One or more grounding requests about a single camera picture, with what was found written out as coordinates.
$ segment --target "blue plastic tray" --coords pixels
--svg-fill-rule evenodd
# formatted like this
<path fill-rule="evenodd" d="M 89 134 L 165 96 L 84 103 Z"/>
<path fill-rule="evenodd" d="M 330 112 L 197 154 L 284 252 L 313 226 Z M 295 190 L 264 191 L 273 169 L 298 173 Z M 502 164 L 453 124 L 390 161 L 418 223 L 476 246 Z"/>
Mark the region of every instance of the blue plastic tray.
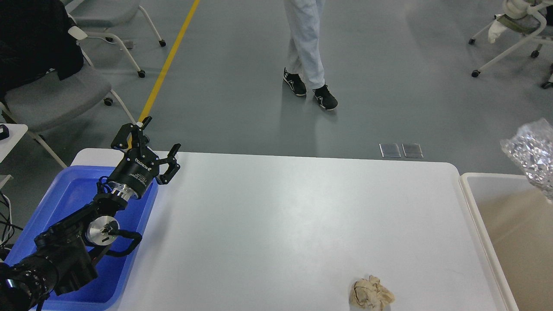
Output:
<path fill-rule="evenodd" d="M 36 251 L 33 239 L 49 226 L 80 209 L 96 195 L 96 182 L 104 175 L 110 175 L 112 167 L 73 166 L 62 170 L 48 188 L 35 213 L 25 226 L 17 243 L 6 258 L 14 265 Z M 154 182 L 140 200 L 130 200 L 124 211 L 115 218 L 122 229 L 144 233 L 148 217 L 158 193 Z M 130 244 L 129 239 L 118 238 L 112 249 L 122 251 Z M 138 248 L 126 257 L 104 256 L 96 266 L 99 277 L 76 292 L 51 297 L 44 303 L 44 309 L 59 311 L 106 310 L 117 301 L 127 283 Z"/>

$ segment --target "black jacket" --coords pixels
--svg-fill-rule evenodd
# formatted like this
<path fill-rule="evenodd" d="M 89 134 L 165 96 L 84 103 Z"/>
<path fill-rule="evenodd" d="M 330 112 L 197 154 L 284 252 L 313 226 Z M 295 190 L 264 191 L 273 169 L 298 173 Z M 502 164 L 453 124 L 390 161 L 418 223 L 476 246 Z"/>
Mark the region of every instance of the black jacket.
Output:
<path fill-rule="evenodd" d="M 81 70 L 74 25 L 59 0 L 0 0 L 0 97 L 50 69 L 60 80 Z"/>

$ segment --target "gray chair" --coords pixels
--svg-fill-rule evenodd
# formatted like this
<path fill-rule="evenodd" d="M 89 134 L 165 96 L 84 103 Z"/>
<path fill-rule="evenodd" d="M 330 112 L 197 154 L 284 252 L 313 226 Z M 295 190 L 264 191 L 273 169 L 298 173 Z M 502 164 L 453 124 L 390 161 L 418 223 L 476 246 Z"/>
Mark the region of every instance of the gray chair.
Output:
<path fill-rule="evenodd" d="M 14 122 L 28 126 L 29 134 L 63 167 L 67 165 L 46 144 L 37 133 L 67 122 L 86 112 L 111 93 L 121 104 L 132 123 L 134 118 L 119 96 L 111 89 L 111 84 L 94 68 L 86 63 L 82 69 L 64 80 L 59 80 L 51 72 L 29 84 L 9 90 L 5 103 L 0 102 L 2 111 Z"/>
<path fill-rule="evenodd" d="M 67 5 L 71 1 L 64 0 L 63 3 Z M 137 11 L 141 11 L 148 21 L 159 45 L 165 46 L 165 41 L 160 37 L 148 12 L 140 5 L 140 0 L 85 0 L 73 9 L 70 15 L 79 28 L 84 29 L 89 37 L 106 38 L 108 42 L 118 44 L 137 71 L 138 76 L 145 77 L 145 71 L 140 69 L 127 50 L 127 46 L 118 36 L 108 32 L 91 32 L 86 30 L 87 28 L 104 28 L 104 30 L 107 30 L 126 23 L 134 17 Z"/>
<path fill-rule="evenodd" d="M 542 2 L 537 6 L 531 6 L 528 8 L 527 13 L 528 15 L 526 17 L 531 18 L 534 17 L 538 22 L 539 26 L 535 29 L 526 29 L 524 26 L 521 26 L 517 24 L 517 20 L 512 20 L 508 18 L 506 15 L 495 15 L 494 19 L 497 19 L 498 22 L 504 24 L 507 28 L 510 28 L 511 30 L 518 32 L 522 35 L 522 38 L 515 43 L 513 46 L 502 52 L 501 54 L 497 55 L 495 58 L 490 60 L 489 62 L 482 65 L 480 68 L 475 69 L 472 71 L 473 77 L 478 77 L 480 74 L 487 70 L 490 66 L 497 63 L 510 53 L 512 53 L 514 50 L 518 49 L 522 45 L 532 42 L 537 43 L 538 46 L 536 49 L 530 54 L 530 57 L 537 58 L 538 55 L 540 55 L 540 49 L 544 44 L 552 45 L 553 44 L 553 27 L 547 26 L 547 21 L 545 17 L 540 14 L 541 9 L 545 9 L 548 6 L 553 5 L 553 0 L 542 0 Z M 493 24 L 493 21 L 486 25 L 484 28 L 482 28 L 480 31 L 478 31 L 475 35 L 473 35 L 468 43 L 470 45 L 474 45 L 476 39 L 478 36 L 483 34 L 487 29 L 489 29 Z M 541 84 L 542 89 L 548 89 L 549 87 L 553 86 L 553 74 L 549 77 L 548 81 L 545 81 Z"/>

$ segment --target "black sneaker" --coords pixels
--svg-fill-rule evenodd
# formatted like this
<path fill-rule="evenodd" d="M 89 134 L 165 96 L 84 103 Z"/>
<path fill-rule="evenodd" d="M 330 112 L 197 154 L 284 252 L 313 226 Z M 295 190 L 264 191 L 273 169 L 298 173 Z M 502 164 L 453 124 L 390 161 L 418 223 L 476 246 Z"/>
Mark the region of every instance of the black sneaker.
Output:
<path fill-rule="evenodd" d="M 291 74 L 286 71 L 286 68 L 284 68 L 284 81 L 288 83 L 288 85 L 292 89 L 292 92 L 294 92 L 296 96 L 305 96 L 305 94 L 307 93 L 305 89 L 305 84 L 301 80 L 300 75 Z"/>
<path fill-rule="evenodd" d="M 334 96 L 332 96 L 332 94 L 330 94 L 328 85 L 325 84 L 323 87 L 314 89 L 313 93 L 315 93 L 315 98 L 317 99 L 319 106 L 321 106 L 324 110 L 332 110 L 338 106 L 338 101 Z"/>

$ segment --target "gripper logo text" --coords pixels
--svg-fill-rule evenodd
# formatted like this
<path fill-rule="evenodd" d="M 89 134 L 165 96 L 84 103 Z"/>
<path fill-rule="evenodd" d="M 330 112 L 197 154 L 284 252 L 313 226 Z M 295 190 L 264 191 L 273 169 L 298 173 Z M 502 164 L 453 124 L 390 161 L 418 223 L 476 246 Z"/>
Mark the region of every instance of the gripper logo text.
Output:
<path fill-rule="evenodd" d="M 146 164 L 140 162 L 137 158 L 135 158 L 134 161 L 135 161 L 136 163 L 138 163 L 141 167 L 147 169 L 148 171 L 151 171 L 151 170 L 152 170 L 151 167 L 147 167 Z"/>

